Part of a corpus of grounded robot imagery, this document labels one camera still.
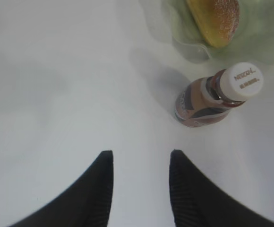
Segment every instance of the bread roll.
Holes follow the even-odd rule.
[[[238,0],[187,0],[205,40],[213,47],[229,44],[239,26]]]

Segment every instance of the sugar-coated bun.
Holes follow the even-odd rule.
[[[187,0],[205,40],[213,47],[229,44],[239,26],[238,0]]]

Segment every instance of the nescafe bottle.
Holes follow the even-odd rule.
[[[224,119],[232,108],[257,95],[264,79],[255,65],[238,63],[213,77],[191,83],[176,101],[178,120],[189,127],[201,127]]]

